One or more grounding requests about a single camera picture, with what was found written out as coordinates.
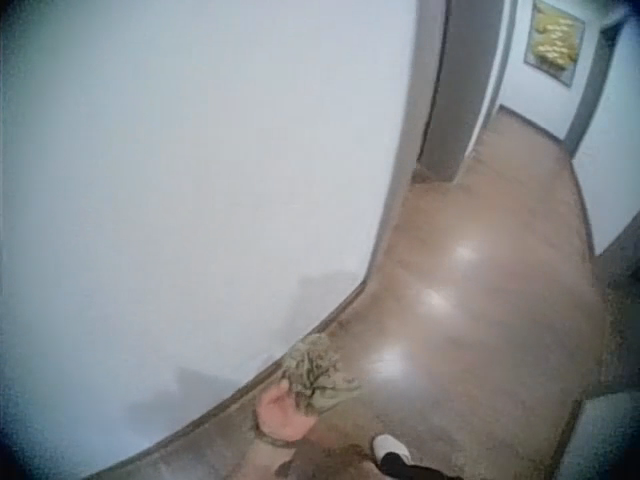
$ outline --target hand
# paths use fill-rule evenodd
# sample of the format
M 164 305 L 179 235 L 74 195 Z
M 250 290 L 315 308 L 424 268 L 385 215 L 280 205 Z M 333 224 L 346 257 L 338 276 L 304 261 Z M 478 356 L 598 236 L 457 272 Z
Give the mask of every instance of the hand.
M 295 442 L 304 437 L 318 420 L 298 411 L 289 381 L 281 380 L 267 388 L 256 404 L 258 426 L 263 433 L 276 440 Z

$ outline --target hallway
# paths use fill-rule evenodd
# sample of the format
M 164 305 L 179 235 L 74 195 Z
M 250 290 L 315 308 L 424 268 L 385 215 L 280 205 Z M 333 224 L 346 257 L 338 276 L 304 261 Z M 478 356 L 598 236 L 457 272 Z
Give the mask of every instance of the hallway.
M 320 420 L 288 478 L 365 478 L 385 431 L 449 474 L 542 478 L 604 330 L 569 159 L 500 112 L 458 183 L 411 187 L 370 284 L 329 327 L 363 391 Z M 251 442 L 253 397 L 101 478 L 223 478 Z

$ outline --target black pant leg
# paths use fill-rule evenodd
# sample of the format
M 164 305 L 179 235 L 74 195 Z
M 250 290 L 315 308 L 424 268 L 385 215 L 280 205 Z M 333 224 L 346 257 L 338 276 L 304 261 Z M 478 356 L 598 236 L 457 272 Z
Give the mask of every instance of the black pant leg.
M 455 480 L 439 470 L 420 465 L 407 465 L 400 455 L 389 452 L 380 461 L 380 471 L 398 480 Z

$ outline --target foot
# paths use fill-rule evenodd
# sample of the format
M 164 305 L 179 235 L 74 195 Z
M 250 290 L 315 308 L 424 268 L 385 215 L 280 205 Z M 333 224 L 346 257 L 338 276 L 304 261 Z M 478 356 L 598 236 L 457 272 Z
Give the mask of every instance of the foot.
M 400 440 L 392 437 L 387 433 L 378 435 L 373 439 L 373 453 L 376 456 L 378 465 L 382 463 L 382 458 L 387 453 L 395 453 L 399 455 L 407 465 L 411 465 L 411 455 L 409 454 L 409 449 L 405 447 L 404 444 L 400 442 Z

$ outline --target yellow painting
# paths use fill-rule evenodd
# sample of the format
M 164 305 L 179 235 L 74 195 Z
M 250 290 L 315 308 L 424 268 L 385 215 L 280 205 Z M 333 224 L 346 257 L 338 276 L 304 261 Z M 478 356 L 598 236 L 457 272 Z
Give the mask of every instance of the yellow painting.
M 583 34 L 582 20 L 536 0 L 525 62 L 571 86 Z

